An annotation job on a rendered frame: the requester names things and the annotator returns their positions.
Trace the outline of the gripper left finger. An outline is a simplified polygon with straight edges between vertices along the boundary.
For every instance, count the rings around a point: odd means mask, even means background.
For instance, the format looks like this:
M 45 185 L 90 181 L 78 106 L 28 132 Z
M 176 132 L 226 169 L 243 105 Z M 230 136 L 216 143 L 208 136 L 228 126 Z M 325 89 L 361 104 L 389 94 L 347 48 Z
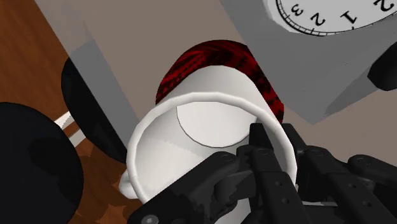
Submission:
M 236 154 L 213 153 L 133 212 L 127 224 L 215 224 L 242 199 L 252 201 L 252 211 L 241 224 L 311 224 L 274 151 L 263 125 L 253 123 L 249 143 Z

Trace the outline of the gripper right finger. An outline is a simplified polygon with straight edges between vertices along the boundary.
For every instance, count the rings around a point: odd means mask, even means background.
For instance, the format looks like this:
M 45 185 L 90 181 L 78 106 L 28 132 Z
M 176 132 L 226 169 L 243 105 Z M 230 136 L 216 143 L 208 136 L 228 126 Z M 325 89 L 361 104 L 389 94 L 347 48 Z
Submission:
M 298 194 L 307 202 L 333 199 L 348 224 L 397 224 L 397 167 L 368 155 L 342 162 L 282 127 L 295 150 Z

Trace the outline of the grey clock with white face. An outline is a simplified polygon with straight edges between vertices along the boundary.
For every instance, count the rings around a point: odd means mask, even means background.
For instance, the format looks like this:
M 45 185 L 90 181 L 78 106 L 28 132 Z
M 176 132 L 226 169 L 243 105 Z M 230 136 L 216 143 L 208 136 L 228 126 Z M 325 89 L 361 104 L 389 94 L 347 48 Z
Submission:
M 368 72 L 397 42 L 397 0 L 221 4 L 280 100 L 309 123 L 378 90 Z

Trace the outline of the black rounded object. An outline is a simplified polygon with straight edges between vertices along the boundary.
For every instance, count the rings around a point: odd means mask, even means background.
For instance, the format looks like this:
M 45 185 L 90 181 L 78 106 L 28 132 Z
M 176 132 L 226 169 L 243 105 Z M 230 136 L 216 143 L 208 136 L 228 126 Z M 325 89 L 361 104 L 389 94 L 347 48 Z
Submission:
M 367 77 L 383 91 L 397 89 L 397 42 L 372 64 Z

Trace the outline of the red black patterned round object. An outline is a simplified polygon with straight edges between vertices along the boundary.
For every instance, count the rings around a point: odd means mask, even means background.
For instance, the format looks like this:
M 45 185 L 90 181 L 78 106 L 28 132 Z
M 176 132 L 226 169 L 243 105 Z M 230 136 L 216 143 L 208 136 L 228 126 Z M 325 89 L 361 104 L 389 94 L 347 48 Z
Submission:
M 279 122 L 284 118 L 284 104 L 277 96 L 249 48 L 236 41 L 210 40 L 185 51 L 173 63 L 159 84 L 155 103 L 158 104 L 187 76 L 207 66 L 226 66 L 244 73 L 257 87 Z

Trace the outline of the white mug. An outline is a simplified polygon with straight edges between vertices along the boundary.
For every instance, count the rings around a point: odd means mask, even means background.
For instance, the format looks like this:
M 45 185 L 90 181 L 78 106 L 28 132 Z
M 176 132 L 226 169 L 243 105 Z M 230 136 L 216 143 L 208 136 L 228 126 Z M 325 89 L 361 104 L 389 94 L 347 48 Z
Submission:
M 235 153 L 247 144 L 254 122 L 263 125 L 281 169 L 295 180 L 293 146 L 249 76 L 228 66 L 194 71 L 137 124 L 121 193 L 149 201 L 214 152 Z

